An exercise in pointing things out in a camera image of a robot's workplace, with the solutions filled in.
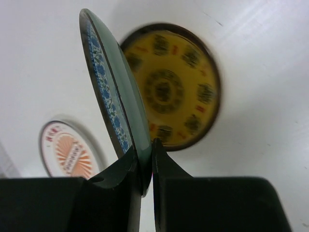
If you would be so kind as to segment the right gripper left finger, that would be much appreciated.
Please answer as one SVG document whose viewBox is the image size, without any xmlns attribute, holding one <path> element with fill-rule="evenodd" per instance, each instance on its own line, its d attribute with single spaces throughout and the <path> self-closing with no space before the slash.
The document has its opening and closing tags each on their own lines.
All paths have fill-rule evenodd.
<svg viewBox="0 0 309 232">
<path fill-rule="evenodd" d="M 84 180 L 72 212 L 74 232 L 137 232 L 141 183 L 137 155 L 130 148 L 107 169 Z"/>
</svg>

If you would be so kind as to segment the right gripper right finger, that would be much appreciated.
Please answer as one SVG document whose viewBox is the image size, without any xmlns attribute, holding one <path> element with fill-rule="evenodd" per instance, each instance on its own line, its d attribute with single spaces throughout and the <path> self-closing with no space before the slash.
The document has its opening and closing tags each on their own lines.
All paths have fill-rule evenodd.
<svg viewBox="0 0 309 232">
<path fill-rule="evenodd" d="M 155 229 L 157 232 L 163 232 L 167 218 L 165 216 L 166 181 L 171 178 L 183 179 L 192 176 L 167 154 L 159 138 L 155 138 L 152 142 L 152 172 Z"/>
</svg>

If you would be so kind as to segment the white orange sunburst plate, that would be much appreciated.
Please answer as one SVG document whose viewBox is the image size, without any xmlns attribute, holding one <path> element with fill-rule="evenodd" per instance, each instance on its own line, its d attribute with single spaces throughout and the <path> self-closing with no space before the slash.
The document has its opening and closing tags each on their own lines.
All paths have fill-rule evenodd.
<svg viewBox="0 0 309 232">
<path fill-rule="evenodd" d="M 102 170 L 97 151 L 73 125 L 59 120 L 44 124 L 39 136 L 39 151 L 50 177 L 90 179 Z"/>
</svg>

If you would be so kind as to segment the blue floral green plate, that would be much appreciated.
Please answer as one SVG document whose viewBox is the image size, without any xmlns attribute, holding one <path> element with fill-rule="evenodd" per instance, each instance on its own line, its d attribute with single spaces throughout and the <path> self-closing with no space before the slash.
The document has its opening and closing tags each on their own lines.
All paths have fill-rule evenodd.
<svg viewBox="0 0 309 232">
<path fill-rule="evenodd" d="M 89 9 L 79 13 L 82 45 L 95 96 L 117 156 L 137 156 L 141 194 L 147 194 L 151 171 L 151 138 L 136 80 L 119 43 Z"/>
</svg>

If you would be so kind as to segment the yellow patterned plate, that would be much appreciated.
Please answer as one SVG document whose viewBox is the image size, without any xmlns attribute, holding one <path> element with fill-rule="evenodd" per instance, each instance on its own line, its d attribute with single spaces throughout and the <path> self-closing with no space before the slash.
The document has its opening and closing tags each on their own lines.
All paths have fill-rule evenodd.
<svg viewBox="0 0 309 232">
<path fill-rule="evenodd" d="M 178 25 L 152 23 L 129 33 L 120 46 L 137 81 L 151 138 L 167 151 L 203 139 L 217 119 L 222 93 L 205 43 Z"/>
</svg>

